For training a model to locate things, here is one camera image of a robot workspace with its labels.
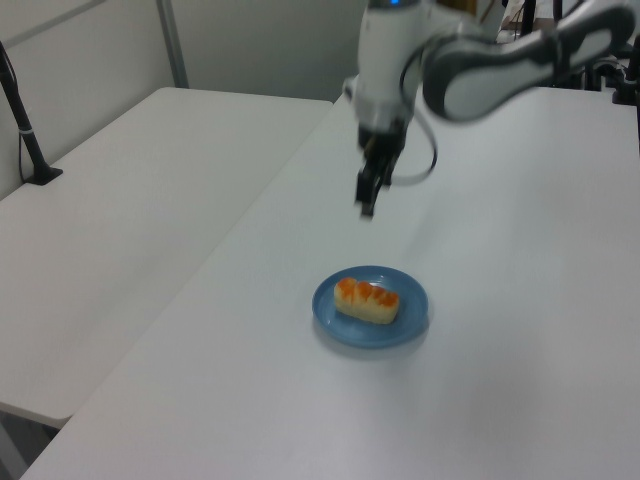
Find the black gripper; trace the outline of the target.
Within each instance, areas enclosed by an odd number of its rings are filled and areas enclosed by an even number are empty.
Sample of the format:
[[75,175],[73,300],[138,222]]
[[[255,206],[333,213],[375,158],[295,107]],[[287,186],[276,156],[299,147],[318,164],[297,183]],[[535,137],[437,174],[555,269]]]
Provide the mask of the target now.
[[374,131],[364,124],[358,125],[358,146],[367,164],[377,164],[376,176],[364,167],[357,176],[355,202],[360,205],[361,216],[372,218],[376,202],[375,187],[390,187],[397,161],[406,143],[406,128],[393,128],[390,132]]

